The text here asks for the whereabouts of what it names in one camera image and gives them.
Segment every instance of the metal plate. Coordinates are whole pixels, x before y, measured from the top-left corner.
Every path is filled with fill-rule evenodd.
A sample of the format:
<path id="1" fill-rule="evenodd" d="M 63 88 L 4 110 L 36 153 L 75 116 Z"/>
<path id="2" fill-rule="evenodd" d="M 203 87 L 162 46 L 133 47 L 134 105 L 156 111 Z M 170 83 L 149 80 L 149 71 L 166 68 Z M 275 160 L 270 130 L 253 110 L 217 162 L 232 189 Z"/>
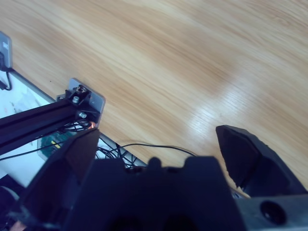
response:
<path id="1" fill-rule="evenodd" d="M 101 118 L 102 118 L 103 109 L 104 109 L 104 106 L 105 106 L 106 99 L 101 94 L 95 92 L 92 88 L 89 88 L 87 85 L 80 82 L 76 78 L 71 78 L 69 80 L 68 89 L 73 90 L 73 88 L 78 87 L 80 84 L 82 86 L 84 86 L 85 88 L 87 88 L 89 91 L 91 91 L 91 98 L 90 98 L 90 101 L 89 101 L 89 105 L 92 108 L 94 108 L 95 110 L 97 110 L 98 112 L 100 112 L 99 122 L 96 124 L 96 127 L 98 127 L 99 124 L 100 124 Z"/>
<path id="2" fill-rule="evenodd" d="M 5 35 L 3 32 L 0 31 L 0 52 L 4 54 L 5 66 L 7 68 L 12 67 L 12 41 L 10 37 Z"/>

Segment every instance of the wire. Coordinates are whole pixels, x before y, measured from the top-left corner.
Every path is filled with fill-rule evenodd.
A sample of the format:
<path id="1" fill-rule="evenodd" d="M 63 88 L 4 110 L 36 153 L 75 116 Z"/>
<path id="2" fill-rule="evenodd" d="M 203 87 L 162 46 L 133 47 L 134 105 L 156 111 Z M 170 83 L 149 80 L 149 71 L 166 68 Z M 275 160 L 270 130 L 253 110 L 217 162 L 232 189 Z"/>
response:
<path id="1" fill-rule="evenodd" d="M 12 90 L 12 83 L 11 83 L 11 80 L 10 80 L 10 76 L 9 76 L 9 73 L 10 72 L 6 72 L 6 77 L 8 78 L 8 83 L 9 83 L 9 86 L 6 88 L 6 90 Z"/>
<path id="2" fill-rule="evenodd" d="M 49 148 L 49 147 L 52 147 L 52 146 L 55 146 L 55 145 L 58 145 L 58 144 L 64 143 L 64 142 L 65 142 L 65 141 L 63 141 L 63 142 L 58 142 L 58 143 L 54 143 L 54 144 L 51 144 L 51 145 L 47 145 L 47 146 L 44 146 L 44 147 L 42 147 L 42 148 L 38 148 L 38 149 L 29 151 L 29 152 L 26 152 L 26 153 L 21 153 L 21 154 L 17 154 L 17 155 L 11 155 L 11 156 L 8 156 L 8 157 L 5 157 L 5 158 L 1 158 L 0 161 L 2 161 L 2 160 L 7 160 L 7 159 L 11 159 L 11 158 L 15 158 L 15 157 L 22 156 L 22 155 L 27 155 L 27 154 L 30 154 L 30 153 L 34 153 L 34 152 L 36 152 L 36 151 L 39 151 L 39 150 L 42 150 L 42 149 L 45 149 L 45 148 Z"/>
<path id="3" fill-rule="evenodd" d="M 184 153 L 187 153 L 189 155 L 192 155 L 192 156 L 196 156 L 195 154 L 191 153 L 191 152 L 188 152 L 184 149 L 181 149 L 181 148 L 177 148 L 177 147 L 173 147 L 173 146 L 164 146 L 164 145 L 151 145 L 151 144 L 145 144 L 145 143 L 131 143 L 131 144 L 127 144 L 127 145 L 124 145 L 124 146 L 120 146 L 120 147 L 117 147 L 117 148 L 114 148 L 110 151 L 108 151 L 107 154 L 113 152 L 113 151 L 116 151 L 120 148 L 125 148 L 125 147 L 129 147 L 129 146 L 145 146 L 145 147 L 152 147 L 152 148 L 169 148 L 169 149 L 175 149 L 175 150 L 178 150 L 178 151 L 181 151 L 181 152 L 184 152 Z"/>

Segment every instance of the screw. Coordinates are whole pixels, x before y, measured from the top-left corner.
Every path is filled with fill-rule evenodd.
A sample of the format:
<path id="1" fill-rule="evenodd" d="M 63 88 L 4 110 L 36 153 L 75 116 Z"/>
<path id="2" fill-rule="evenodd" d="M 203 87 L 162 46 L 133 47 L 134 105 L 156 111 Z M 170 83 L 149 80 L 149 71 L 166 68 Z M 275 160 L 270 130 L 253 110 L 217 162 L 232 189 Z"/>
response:
<path id="1" fill-rule="evenodd" d="M 78 103 L 79 102 L 79 97 L 78 96 L 74 96 L 72 101 L 73 101 L 73 103 Z"/>
<path id="2" fill-rule="evenodd" d="M 85 119 L 85 118 L 87 118 L 87 114 L 84 113 L 84 112 L 80 112 L 80 113 L 79 113 L 79 117 Z"/>

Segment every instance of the screw hole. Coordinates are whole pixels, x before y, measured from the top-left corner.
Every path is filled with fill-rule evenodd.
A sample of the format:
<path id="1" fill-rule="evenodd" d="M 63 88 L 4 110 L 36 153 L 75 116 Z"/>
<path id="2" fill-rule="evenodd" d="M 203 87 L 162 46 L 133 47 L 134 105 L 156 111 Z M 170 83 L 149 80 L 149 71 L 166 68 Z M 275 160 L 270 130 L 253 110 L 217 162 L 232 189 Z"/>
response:
<path id="1" fill-rule="evenodd" d="M 260 206 L 263 216 L 276 225 L 283 225 L 287 221 L 285 211 L 281 206 L 272 201 L 264 201 Z"/>

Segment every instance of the wood grain surface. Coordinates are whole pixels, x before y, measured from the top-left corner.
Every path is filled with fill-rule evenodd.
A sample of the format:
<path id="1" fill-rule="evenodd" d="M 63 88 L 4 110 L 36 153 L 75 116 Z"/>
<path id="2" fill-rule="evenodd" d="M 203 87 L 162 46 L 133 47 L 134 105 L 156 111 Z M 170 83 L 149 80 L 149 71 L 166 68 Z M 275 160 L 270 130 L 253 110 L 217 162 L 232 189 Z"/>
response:
<path id="1" fill-rule="evenodd" d="M 0 5 L 14 68 L 52 97 L 72 77 L 100 92 L 107 100 L 100 130 L 119 144 L 175 145 L 214 155 L 225 170 L 215 127 L 228 124 L 256 134 L 308 187 L 307 0 Z M 164 165 L 186 158 L 128 150 Z"/>

